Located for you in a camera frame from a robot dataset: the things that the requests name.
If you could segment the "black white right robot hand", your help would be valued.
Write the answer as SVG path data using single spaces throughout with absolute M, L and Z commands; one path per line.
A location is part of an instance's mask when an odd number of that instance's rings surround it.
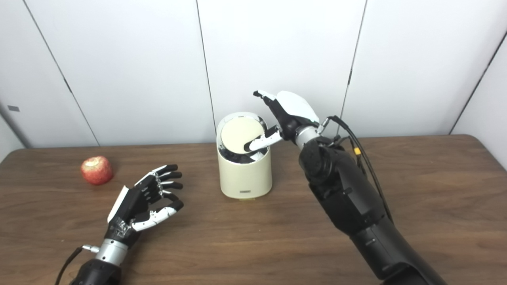
M 319 136 L 319 118 L 301 96 L 288 91 L 273 95 L 262 90 L 255 91 L 253 95 L 264 101 L 278 124 L 247 142 L 243 146 L 244 151 L 251 153 L 282 140 L 291 141 L 302 150 L 306 143 Z

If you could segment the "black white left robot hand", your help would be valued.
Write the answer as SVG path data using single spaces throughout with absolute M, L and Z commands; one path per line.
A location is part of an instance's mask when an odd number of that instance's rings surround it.
M 157 226 L 175 215 L 184 203 L 172 193 L 183 184 L 176 164 L 168 164 L 149 171 L 132 188 L 123 186 L 109 216 L 104 238 L 126 245 L 131 249 L 141 231 Z

